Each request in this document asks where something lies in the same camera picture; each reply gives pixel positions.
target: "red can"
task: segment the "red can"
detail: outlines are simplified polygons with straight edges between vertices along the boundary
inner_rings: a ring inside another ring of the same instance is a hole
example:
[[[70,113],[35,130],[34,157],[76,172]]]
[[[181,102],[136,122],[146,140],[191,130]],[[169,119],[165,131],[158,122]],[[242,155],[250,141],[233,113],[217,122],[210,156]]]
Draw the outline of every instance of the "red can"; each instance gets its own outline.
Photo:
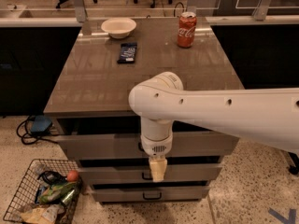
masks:
[[[197,19],[195,13],[187,11],[180,15],[178,24],[178,46],[189,48],[193,45],[196,23]]]

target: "white robotic arm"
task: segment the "white robotic arm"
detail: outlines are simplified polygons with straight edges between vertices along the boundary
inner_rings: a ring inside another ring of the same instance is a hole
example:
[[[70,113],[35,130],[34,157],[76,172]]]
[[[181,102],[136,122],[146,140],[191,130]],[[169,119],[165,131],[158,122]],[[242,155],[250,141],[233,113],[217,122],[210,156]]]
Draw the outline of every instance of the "white robotic arm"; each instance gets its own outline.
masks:
[[[184,91],[166,72],[135,86],[129,104],[154,182],[164,180],[174,120],[299,154],[299,89]]]

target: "wire basket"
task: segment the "wire basket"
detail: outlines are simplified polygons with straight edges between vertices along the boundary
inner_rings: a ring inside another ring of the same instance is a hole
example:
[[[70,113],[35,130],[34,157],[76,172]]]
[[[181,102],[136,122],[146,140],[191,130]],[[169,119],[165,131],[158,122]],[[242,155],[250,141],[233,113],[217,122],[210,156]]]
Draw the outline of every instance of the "wire basket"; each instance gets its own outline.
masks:
[[[34,203],[36,199],[36,192],[39,188],[39,182],[37,175],[33,171],[33,167],[37,164],[45,164],[52,171],[58,172],[61,175],[67,176],[68,172],[74,169],[78,169],[75,161],[63,161],[63,160],[32,160],[26,174],[24,175],[19,187],[13,196],[13,199],[3,217],[4,221],[22,223],[18,210],[28,203]],[[75,198],[66,210],[66,222],[71,223],[75,214],[78,197]]]

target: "black drawer handle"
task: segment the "black drawer handle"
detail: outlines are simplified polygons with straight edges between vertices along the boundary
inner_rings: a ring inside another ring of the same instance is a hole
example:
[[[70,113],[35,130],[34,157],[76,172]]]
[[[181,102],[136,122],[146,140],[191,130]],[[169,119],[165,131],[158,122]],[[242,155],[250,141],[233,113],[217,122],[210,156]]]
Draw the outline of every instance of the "black drawer handle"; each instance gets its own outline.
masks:
[[[159,197],[156,197],[156,198],[147,198],[146,194],[143,193],[143,199],[144,200],[153,201],[153,200],[159,200],[161,198],[162,198],[162,193],[161,192],[159,193]]]
[[[143,147],[142,147],[141,142],[138,142],[138,149],[139,149],[141,152],[145,152],[145,150],[144,150]]]
[[[149,177],[145,177],[145,174],[142,172],[142,179],[147,180],[147,181],[151,181],[152,177],[150,175],[149,175]]]

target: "bowl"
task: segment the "bowl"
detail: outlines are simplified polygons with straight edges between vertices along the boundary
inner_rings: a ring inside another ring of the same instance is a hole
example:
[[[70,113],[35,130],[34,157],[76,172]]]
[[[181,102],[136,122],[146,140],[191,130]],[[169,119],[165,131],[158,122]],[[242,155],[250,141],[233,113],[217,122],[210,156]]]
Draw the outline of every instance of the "bowl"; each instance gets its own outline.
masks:
[[[108,19],[101,28],[113,38],[124,39],[136,28],[136,22],[129,18]]]

